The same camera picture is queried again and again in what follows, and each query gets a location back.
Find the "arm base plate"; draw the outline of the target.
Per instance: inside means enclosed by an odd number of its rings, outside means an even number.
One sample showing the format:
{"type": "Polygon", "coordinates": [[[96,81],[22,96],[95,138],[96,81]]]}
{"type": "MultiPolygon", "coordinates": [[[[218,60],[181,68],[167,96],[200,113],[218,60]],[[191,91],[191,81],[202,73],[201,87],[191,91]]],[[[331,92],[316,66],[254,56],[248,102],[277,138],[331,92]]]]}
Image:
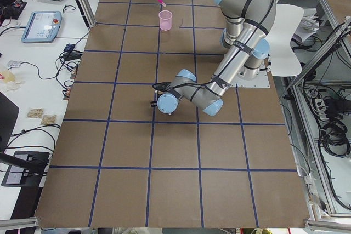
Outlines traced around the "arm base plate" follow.
{"type": "Polygon", "coordinates": [[[264,68],[263,60],[256,69],[249,69],[243,65],[230,84],[239,88],[270,88],[268,74],[264,68]]]}

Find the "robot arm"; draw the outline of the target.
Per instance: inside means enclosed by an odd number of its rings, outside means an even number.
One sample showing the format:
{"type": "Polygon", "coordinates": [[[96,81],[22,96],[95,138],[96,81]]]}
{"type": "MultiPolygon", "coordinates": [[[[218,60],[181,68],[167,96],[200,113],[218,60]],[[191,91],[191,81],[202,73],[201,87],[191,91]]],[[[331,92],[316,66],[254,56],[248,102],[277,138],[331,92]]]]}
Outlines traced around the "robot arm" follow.
{"type": "Polygon", "coordinates": [[[223,106],[222,96],[234,85],[245,62],[271,30],[276,16],[275,0],[214,0],[226,18],[221,42],[228,51],[207,83],[197,83],[195,75],[182,69],[157,98],[157,108],[172,114],[187,99],[209,116],[223,106]]]}

